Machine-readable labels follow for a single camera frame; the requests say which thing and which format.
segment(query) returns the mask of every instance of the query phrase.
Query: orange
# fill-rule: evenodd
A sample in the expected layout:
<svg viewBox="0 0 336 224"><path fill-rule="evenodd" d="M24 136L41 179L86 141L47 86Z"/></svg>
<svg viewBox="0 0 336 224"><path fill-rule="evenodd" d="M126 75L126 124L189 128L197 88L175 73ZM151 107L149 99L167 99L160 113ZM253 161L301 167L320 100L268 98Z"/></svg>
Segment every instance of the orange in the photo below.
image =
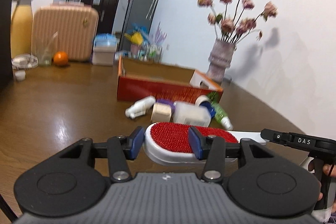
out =
<svg viewBox="0 0 336 224"><path fill-rule="evenodd" d="M66 66L68 62L69 62L69 58L65 52L57 52L54 55L54 64L56 66Z"/></svg>

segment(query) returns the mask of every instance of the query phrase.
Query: refrigerator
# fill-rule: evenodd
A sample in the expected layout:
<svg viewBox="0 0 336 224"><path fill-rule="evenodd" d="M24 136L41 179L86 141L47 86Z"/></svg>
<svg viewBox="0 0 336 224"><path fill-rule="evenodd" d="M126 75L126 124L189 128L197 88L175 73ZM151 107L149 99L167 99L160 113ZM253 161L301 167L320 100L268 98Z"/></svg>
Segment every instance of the refrigerator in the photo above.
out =
<svg viewBox="0 0 336 224"><path fill-rule="evenodd" d="M133 23L144 26L148 32L150 31L157 3L158 0L129 0L118 47L119 51L130 51L131 42L125 37L125 33L131 33L131 30L134 29Z"/></svg>

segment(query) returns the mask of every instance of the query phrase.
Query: white plastic bottle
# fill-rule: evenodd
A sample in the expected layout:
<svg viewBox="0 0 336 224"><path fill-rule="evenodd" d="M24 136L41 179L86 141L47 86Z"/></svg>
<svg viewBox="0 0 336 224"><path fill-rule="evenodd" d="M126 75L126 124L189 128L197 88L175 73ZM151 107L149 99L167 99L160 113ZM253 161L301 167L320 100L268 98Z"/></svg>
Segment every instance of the white plastic bottle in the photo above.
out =
<svg viewBox="0 0 336 224"><path fill-rule="evenodd" d="M142 116L146 114L146 111L150 109L156 102L154 96L149 96L143 98L140 101L137 101L125 111L125 115L128 118L134 119L136 117Z"/></svg>

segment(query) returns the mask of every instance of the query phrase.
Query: cable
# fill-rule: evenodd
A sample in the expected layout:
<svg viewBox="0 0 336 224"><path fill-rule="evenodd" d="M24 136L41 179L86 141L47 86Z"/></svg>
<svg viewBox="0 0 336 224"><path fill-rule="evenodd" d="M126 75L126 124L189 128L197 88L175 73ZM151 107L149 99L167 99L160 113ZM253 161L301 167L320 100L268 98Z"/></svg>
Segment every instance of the cable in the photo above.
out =
<svg viewBox="0 0 336 224"><path fill-rule="evenodd" d="M0 209L1 209L1 211L4 212L4 214L6 215L6 217L11 222L14 222L15 220L17 220L16 214L14 214L14 212L12 211L12 209L10 208L10 206L7 204L7 202L3 199L3 197L2 197L1 194L0 194Z"/></svg>
<svg viewBox="0 0 336 224"><path fill-rule="evenodd" d="M329 174L328 174L329 177L331 176L331 173L333 172L334 167L335 167L335 162L333 162L333 164L330 168L330 171L329 171Z"/></svg>

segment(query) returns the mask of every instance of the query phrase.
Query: ceramic vase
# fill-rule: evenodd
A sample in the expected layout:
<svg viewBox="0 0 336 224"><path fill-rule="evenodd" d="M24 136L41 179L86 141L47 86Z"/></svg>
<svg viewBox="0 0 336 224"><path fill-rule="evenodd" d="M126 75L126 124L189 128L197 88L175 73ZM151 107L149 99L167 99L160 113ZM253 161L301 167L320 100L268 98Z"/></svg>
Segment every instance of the ceramic vase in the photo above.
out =
<svg viewBox="0 0 336 224"><path fill-rule="evenodd" d="M226 68L230 68L235 45L223 42L219 39L215 41L209 56L209 69L207 76L217 83L221 83L224 78Z"/></svg>

